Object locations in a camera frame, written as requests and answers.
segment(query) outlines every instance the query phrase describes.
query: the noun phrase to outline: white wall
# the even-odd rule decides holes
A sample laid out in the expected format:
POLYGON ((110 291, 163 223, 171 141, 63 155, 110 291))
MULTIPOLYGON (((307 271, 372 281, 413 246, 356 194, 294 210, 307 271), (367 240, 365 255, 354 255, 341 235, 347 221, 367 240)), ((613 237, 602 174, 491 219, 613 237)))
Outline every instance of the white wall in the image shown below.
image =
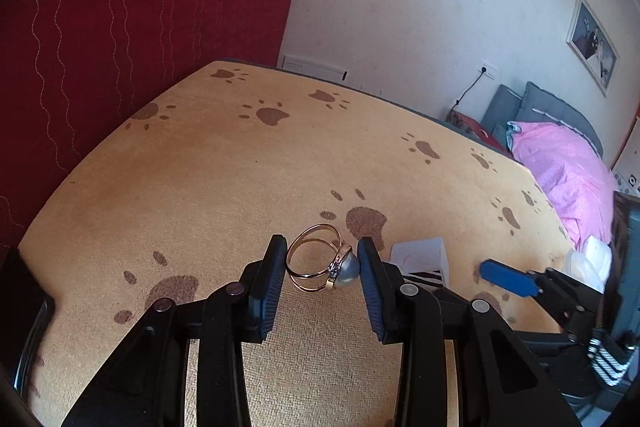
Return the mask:
POLYGON ((498 82, 528 80, 580 110, 610 163, 640 100, 638 0, 587 0, 617 48, 605 98, 566 44, 575 0, 293 0, 281 54, 348 71, 346 83, 443 118, 477 76, 499 68, 460 109, 480 120, 498 82))

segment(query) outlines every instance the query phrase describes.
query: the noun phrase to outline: framed picture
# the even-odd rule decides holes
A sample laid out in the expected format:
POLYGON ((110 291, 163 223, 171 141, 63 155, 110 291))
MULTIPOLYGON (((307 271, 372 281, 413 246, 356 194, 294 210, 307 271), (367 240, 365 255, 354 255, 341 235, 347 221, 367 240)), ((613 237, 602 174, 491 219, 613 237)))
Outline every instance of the framed picture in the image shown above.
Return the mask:
POLYGON ((574 18, 566 42, 591 73, 604 96, 607 96, 618 52, 585 0, 575 1, 574 18))

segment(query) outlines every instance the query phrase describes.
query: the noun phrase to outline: silver screw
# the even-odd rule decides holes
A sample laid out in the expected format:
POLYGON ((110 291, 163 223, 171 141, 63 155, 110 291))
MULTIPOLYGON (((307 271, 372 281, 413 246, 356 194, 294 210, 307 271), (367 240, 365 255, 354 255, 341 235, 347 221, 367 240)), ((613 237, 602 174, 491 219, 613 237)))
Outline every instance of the silver screw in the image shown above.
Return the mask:
POLYGON ((242 295, 245 289, 246 286, 241 282, 230 282, 226 285, 226 292, 229 295, 242 295))
POLYGON ((400 286, 400 291, 404 295, 413 297, 414 295, 418 295, 418 286, 416 286, 415 284, 405 283, 400 286))
POLYGON ((162 297, 161 299, 158 299, 156 302, 154 302, 154 309, 157 312, 165 312, 167 311, 172 305, 171 299, 168 299, 167 297, 162 297))
POLYGON ((482 299, 476 299, 471 303, 473 309, 475 309, 478 313, 486 313, 489 311, 489 303, 487 301, 483 301, 482 299))

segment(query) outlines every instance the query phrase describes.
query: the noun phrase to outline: pink cloth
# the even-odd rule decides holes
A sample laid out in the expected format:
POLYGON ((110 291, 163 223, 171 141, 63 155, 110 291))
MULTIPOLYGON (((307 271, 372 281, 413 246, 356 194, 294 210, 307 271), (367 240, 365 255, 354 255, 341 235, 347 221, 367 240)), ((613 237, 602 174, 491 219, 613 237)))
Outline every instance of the pink cloth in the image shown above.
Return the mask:
POLYGON ((516 122, 513 157, 531 171, 576 250, 590 235, 611 241, 613 174, 587 140, 555 123, 516 122))

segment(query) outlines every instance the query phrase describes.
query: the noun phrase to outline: black power cord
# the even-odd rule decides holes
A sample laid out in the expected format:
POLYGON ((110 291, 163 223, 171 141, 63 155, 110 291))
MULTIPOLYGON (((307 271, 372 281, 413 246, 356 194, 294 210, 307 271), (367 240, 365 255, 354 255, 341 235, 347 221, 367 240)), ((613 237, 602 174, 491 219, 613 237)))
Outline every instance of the black power cord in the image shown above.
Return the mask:
POLYGON ((480 71, 482 71, 482 73, 480 73, 478 75, 478 77, 474 80, 473 84, 471 84, 469 87, 466 88, 466 91, 464 93, 462 93, 462 96, 459 99, 456 100, 456 103, 453 105, 453 107, 447 113, 447 121, 449 121, 449 117, 451 116, 452 111, 455 108, 458 107, 458 104, 460 102, 462 102, 462 99, 465 98, 465 95, 471 90, 472 87, 474 87, 478 83, 478 80, 480 80, 480 78, 486 73, 486 68, 484 66, 482 66, 482 69, 480 71))

